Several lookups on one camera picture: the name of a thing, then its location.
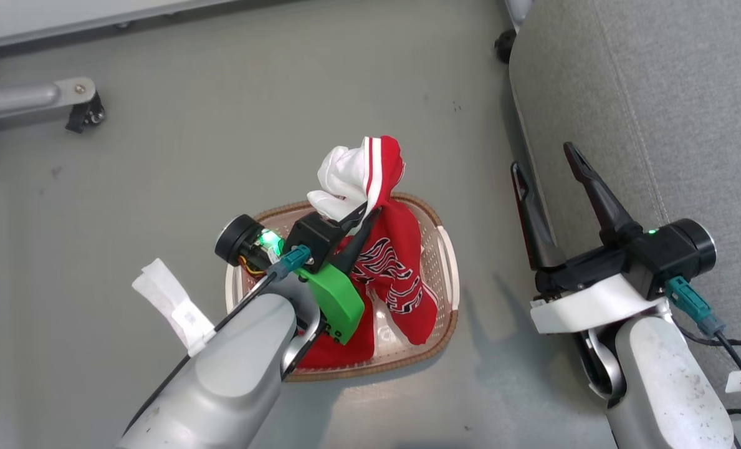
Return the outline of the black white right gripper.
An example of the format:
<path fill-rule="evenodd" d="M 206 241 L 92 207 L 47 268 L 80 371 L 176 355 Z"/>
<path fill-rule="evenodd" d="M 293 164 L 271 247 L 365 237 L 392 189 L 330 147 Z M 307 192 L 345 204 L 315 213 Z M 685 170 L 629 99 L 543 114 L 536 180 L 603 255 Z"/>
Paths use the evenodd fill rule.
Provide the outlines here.
<path fill-rule="evenodd" d="M 563 151 L 600 225 L 601 246 L 574 258 L 553 241 L 537 188 L 519 162 L 512 184 L 528 261 L 544 302 L 530 315 L 540 334 L 573 334 L 632 318 L 664 299 L 673 278 L 691 281 L 717 262 L 707 230 L 681 219 L 642 234 L 642 226 L 572 143 Z"/>

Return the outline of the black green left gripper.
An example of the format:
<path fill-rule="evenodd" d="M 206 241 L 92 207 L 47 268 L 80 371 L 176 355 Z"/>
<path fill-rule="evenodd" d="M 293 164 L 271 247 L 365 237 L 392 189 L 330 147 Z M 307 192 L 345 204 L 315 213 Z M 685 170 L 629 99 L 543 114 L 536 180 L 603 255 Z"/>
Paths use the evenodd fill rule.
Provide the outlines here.
<path fill-rule="evenodd" d="M 339 221 L 310 212 L 290 225 L 286 238 L 240 215 L 223 228 L 214 252 L 231 266 L 269 275 L 273 283 L 294 276 L 313 295 L 328 334 L 345 345 L 365 310 L 350 274 L 381 213 L 375 208 L 364 220 L 367 206 L 361 203 Z"/>

